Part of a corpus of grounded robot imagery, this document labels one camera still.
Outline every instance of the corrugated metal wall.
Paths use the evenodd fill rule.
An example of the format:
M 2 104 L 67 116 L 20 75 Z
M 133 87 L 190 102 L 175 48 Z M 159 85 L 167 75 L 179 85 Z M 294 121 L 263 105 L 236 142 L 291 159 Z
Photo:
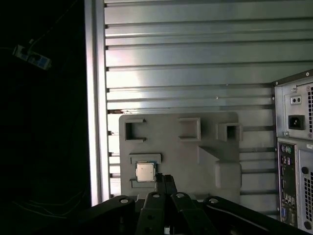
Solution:
M 313 1 L 105 1 L 111 194 L 121 114 L 236 111 L 241 204 L 275 217 L 273 100 L 266 83 L 313 67 Z

